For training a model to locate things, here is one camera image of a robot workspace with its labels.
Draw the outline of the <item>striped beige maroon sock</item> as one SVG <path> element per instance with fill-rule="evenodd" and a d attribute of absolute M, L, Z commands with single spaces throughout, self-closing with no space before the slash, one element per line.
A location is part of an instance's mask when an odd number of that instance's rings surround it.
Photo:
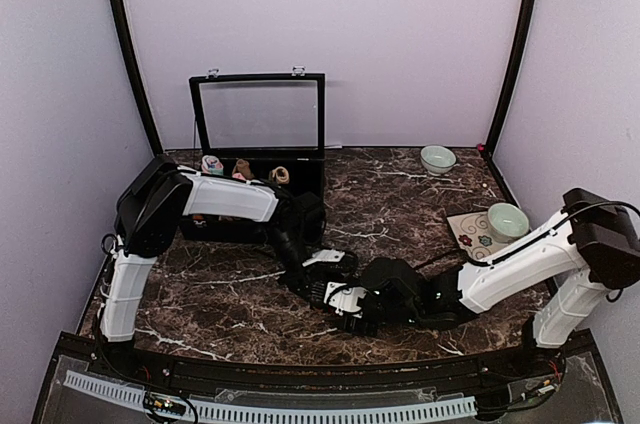
<path fill-rule="evenodd" d="M 290 174 L 285 167 L 278 166 L 270 172 L 269 179 L 278 185 L 288 184 L 290 182 Z"/>

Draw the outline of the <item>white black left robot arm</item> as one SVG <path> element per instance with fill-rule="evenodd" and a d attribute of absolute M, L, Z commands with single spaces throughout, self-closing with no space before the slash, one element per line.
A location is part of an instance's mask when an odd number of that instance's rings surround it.
<path fill-rule="evenodd" d="M 341 251 L 319 246 L 325 224 L 322 200 L 295 195 L 268 180 L 243 180 L 155 157 L 120 196 L 110 245 L 107 291 L 99 331 L 110 342 L 101 361 L 120 380 L 141 371 L 140 356 L 124 342 L 134 337 L 135 319 L 152 266 L 176 234 L 195 241 L 249 242 L 272 247 L 284 267 L 286 285 L 307 297 L 317 265 L 340 261 Z"/>

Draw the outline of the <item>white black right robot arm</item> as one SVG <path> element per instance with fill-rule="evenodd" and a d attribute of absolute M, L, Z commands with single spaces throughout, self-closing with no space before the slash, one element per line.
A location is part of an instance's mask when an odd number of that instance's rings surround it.
<path fill-rule="evenodd" d="M 574 329 L 611 293 L 639 280 L 637 207 L 582 188 L 543 225 L 479 260 L 424 278 L 403 260 L 377 258 L 353 284 L 331 282 L 323 302 L 345 330 L 368 335 L 383 323 L 449 330 L 558 274 L 565 277 L 546 306 L 526 325 L 526 343 L 510 357 L 521 378 L 534 376 Z"/>

